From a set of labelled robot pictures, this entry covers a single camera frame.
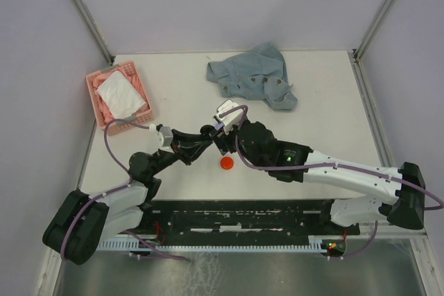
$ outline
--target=wall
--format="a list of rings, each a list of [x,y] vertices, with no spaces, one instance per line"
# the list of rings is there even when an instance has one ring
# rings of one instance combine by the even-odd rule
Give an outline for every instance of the wall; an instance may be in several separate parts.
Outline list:
[[[84,0],[113,54],[359,46],[382,0]]]
[[[430,191],[444,198],[444,0],[398,0],[364,58],[397,164],[420,165]],[[444,272],[444,214],[426,229]]]
[[[32,295],[92,130],[85,75],[104,63],[70,0],[0,8],[0,294]]]

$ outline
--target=basket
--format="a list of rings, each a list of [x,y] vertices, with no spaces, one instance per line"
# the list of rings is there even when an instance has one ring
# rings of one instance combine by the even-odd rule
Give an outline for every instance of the basket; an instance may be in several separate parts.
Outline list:
[[[94,88],[92,86],[92,81],[95,79],[95,77],[97,77],[99,74],[102,73],[106,73],[111,71],[112,69],[116,68],[116,67],[123,67],[123,69],[125,70],[125,72],[129,75],[129,76],[137,76],[140,80],[140,83],[142,83],[142,80],[140,79],[140,75],[137,72],[136,66],[134,64],[134,62],[132,60],[129,60],[127,62],[122,62],[121,64],[115,64],[111,67],[107,67],[105,69],[101,69],[100,71],[96,71],[93,72],[91,74],[88,74],[86,76],[86,83],[88,86],[88,91],[89,91],[89,95],[91,96],[91,102],[92,102],[92,107],[94,108],[94,114],[96,115],[96,121],[97,121],[97,125],[100,127],[100,129],[104,130],[105,129],[105,121],[103,119],[103,115],[99,109],[99,104],[97,103],[97,96],[96,93],[94,91]],[[132,121],[134,123],[137,124],[144,124],[144,123],[148,123],[149,121],[152,121],[154,119],[153,116],[153,111],[151,109],[151,105],[150,102],[148,100],[148,96],[146,95],[146,91],[145,88],[142,84],[142,89],[144,90],[144,95],[142,96],[146,102],[147,102],[147,107],[144,111],[142,112],[138,112],[133,116],[127,117],[125,118],[125,120],[127,121]],[[115,135],[117,133],[129,130],[130,128],[133,128],[134,126],[129,125],[129,124],[122,124],[119,122],[113,123],[109,128],[108,128],[108,135]]]

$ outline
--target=red circle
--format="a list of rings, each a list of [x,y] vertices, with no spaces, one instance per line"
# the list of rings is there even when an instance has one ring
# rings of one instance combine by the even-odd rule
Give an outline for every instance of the red circle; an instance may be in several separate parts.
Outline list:
[[[221,167],[225,170],[230,170],[234,166],[234,161],[231,157],[225,156],[221,159]]]

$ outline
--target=blue denim cloth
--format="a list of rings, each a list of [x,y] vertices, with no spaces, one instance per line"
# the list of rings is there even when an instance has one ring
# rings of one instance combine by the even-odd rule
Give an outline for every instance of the blue denim cloth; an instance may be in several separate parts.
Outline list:
[[[274,110],[291,110],[298,102],[290,92],[293,85],[288,84],[284,57],[270,43],[222,62],[209,62],[207,80],[219,84],[223,97],[265,100]]]

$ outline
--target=white table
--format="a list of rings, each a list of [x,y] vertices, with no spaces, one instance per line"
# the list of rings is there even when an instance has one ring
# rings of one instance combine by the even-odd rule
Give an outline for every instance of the white table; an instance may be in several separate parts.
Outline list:
[[[134,60],[150,98],[154,123],[183,132],[198,133],[212,122],[225,100],[217,84],[206,81],[210,60],[224,60],[236,53],[170,53],[118,55],[116,63]],[[288,51],[289,82],[299,102],[292,112],[276,112],[264,102],[233,98],[249,106],[248,117],[260,121],[276,138],[301,143],[329,155],[379,165],[379,158],[361,102],[352,67],[345,51]],[[132,129],[110,137],[115,155],[128,165],[137,152],[155,151],[155,137]],[[234,167],[219,166],[221,155],[209,147],[191,166],[176,162],[159,173],[162,186],[156,199],[249,200],[351,198],[359,194],[322,184],[284,183],[261,171],[245,167],[237,155]],[[128,179],[108,155],[103,132],[96,129],[81,189],[93,193]]]

